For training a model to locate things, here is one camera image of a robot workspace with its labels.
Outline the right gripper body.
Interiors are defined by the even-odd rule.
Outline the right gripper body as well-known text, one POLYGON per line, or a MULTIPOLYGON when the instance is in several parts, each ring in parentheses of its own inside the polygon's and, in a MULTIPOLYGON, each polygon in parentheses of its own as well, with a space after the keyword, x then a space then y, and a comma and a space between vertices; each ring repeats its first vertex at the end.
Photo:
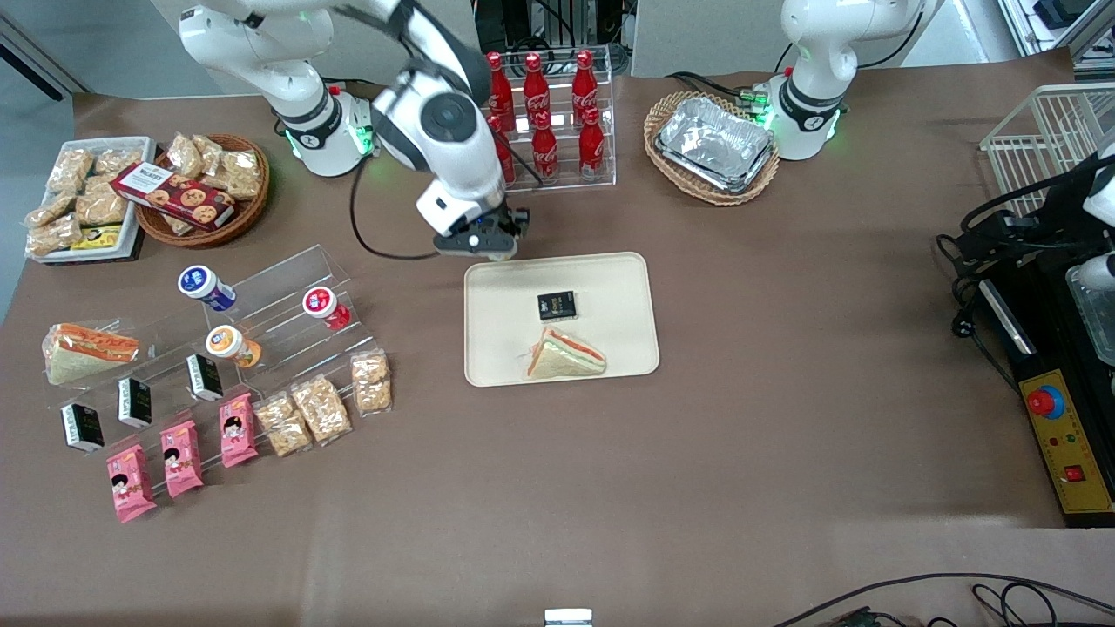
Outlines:
POLYGON ((517 254, 518 242, 505 233, 505 209, 510 204, 502 186, 479 199, 459 199, 435 179, 421 192, 416 206, 435 235, 476 233, 484 238, 487 255, 517 254))

